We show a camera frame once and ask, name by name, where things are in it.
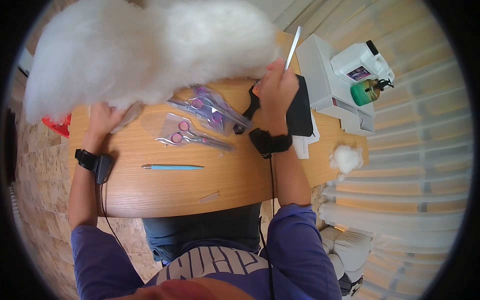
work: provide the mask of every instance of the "black cable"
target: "black cable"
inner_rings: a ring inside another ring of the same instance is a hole
[[[270,157],[269,160],[270,160],[270,177],[272,179],[272,218],[273,218],[273,215],[275,214],[275,186],[274,186],[274,180],[273,180],[272,158]],[[265,244],[265,239],[262,233],[261,224],[262,224],[262,217],[260,217],[260,220],[258,223],[258,230],[260,231],[260,238],[262,239],[262,244],[264,245],[264,249],[265,249],[265,256],[268,262],[268,281],[270,284],[270,299],[275,300],[272,264],[270,263],[270,256],[268,255],[267,245]]]
[[[272,218],[275,215],[275,186],[273,183],[273,169],[272,169],[272,157],[269,158],[270,160],[270,177],[272,178]]]
[[[107,220],[108,227],[110,227],[110,230],[112,231],[113,235],[114,235],[115,238],[117,239],[117,243],[118,243],[118,244],[120,245],[120,247],[123,249],[123,252],[125,252],[125,254],[127,254],[127,252],[125,251],[125,248],[122,246],[122,244],[120,243],[119,238],[118,238],[117,235],[115,234],[115,231],[113,231],[113,228],[112,228],[112,226],[110,225],[110,222],[108,221],[107,214],[105,213],[105,207],[103,206],[103,184],[100,185],[100,202],[102,203],[103,216],[105,217],[105,220]]]
[[[273,272],[272,272],[272,264],[270,263],[270,256],[268,255],[267,245],[265,244],[264,235],[262,233],[262,217],[258,220],[258,230],[260,231],[260,238],[262,239],[262,244],[264,245],[265,256],[268,262],[268,281],[270,283],[270,299],[275,300],[275,292],[273,289]]]

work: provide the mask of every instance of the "scissors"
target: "scissors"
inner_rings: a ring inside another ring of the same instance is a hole
[[[190,125],[185,121],[179,123],[178,129],[178,132],[171,134],[168,138],[156,138],[156,140],[160,140],[166,142],[167,144],[174,145],[180,144],[182,140],[186,140],[187,142],[201,143],[222,150],[233,151],[233,147],[227,143],[192,133],[190,131]]]
[[[220,112],[215,111],[212,113],[211,109],[203,105],[197,108],[193,105],[193,102],[195,102],[195,100],[192,102],[192,104],[188,103],[187,101],[176,101],[173,98],[168,101],[174,104],[180,110],[192,112],[200,116],[201,118],[206,119],[208,122],[208,126],[210,126],[211,128],[220,127],[221,129],[223,129],[222,114]]]
[[[220,106],[218,106],[217,104],[215,104],[210,99],[211,95],[209,93],[207,93],[207,90],[205,90],[204,88],[202,88],[202,87],[197,88],[195,90],[195,93],[197,94],[198,99],[195,99],[194,101],[192,101],[192,106],[194,108],[201,109],[204,106],[208,107],[208,111],[211,114],[214,114],[214,113],[218,112],[222,116],[225,116],[225,117],[233,120],[235,123],[240,124],[241,126],[243,126],[245,128],[249,127],[248,124],[245,124],[245,122],[242,119],[238,118],[234,114],[230,113],[228,110],[225,110],[225,109],[221,108]]]

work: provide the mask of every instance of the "wood grain surface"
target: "wood grain surface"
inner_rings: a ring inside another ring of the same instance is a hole
[[[300,74],[294,55],[291,67]],[[248,90],[253,79],[225,79],[207,86],[221,96],[238,112],[250,104]],[[189,89],[176,96],[188,99]],[[233,153],[222,153],[200,144],[185,147],[166,146],[154,140],[152,132],[159,132],[165,114],[171,112],[189,118],[195,127],[217,139],[236,146]],[[313,112],[320,140],[309,145],[310,159],[301,163],[311,187],[333,180],[338,170],[329,167],[328,156],[338,144],[363,148],[364,164],[368,164],[365,137],[347,134],[338,119]],[[88,127],[87,107],[78,107],[72,113],[69,140],[69,167],[73,177],[77,160],[75,149],[80,148]],[[260,111],[253,117],[253,128],[262,127]],[[199,214],[223,210],[271,199],[271,179],[268,160],[262,159],[248,138],[248,134],[221,134],[203,128],[199,121],[169,105],[144,107],[141,115],[104,142],[105,153],[116,158],[103,195],[107,215],[111,217],[161,217]],[[160,171],[142,169],[144,164],[197,165],[204,169],[193,171]],[[219,192],[211,201],[200,199]]]

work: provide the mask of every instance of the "person's hand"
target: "person's hand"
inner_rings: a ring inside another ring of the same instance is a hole
[[[297,94],[299,81],[292,69],[284,71],[285,63],[278,59],[267,66],[268,73],[258,86],[260,108],[272,136],[288,134],[287,110]]]
[[[90,122],[84,136],[82,149],[97,154],[105,136],[112,131],[127,113],[127,109],[116,109],[106,102],[98,102],[90,107]]]

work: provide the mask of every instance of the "soap dispenser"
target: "soap dispenser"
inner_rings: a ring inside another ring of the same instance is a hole
[[[353,85],[350,88],[350,93],[352,94],[355,104],[362,106],[377,100],[380,96],[380,92],[383,91],[386,86],[394,87],[390,82],[390,79],[367,79]]]

